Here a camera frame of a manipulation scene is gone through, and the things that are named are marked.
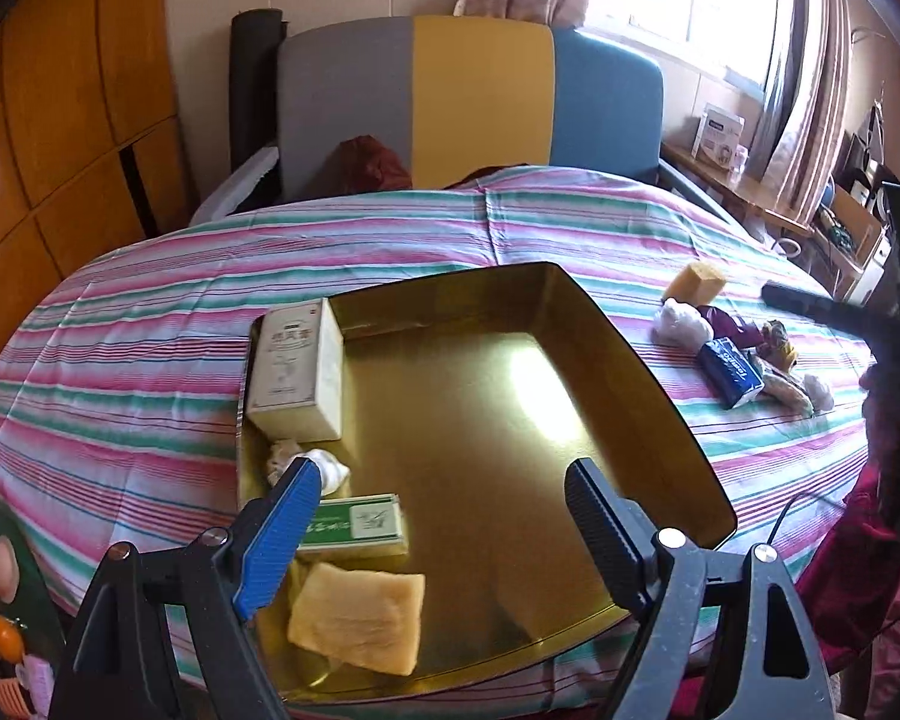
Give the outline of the person's right hand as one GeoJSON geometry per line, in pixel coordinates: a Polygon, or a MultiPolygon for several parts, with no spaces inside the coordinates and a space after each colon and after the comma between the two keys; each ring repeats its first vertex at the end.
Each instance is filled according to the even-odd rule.
{"type": "Polygon", "coordinates": [[[894,457],[900,446],[900,412],[888,401],[888,387],[881,378],[881,366],[871,364],[860,379],[860,387],[866,392],[862,406],[868,440],[868,461],[880,472],[886,472],[896,463],[894,457]]]}

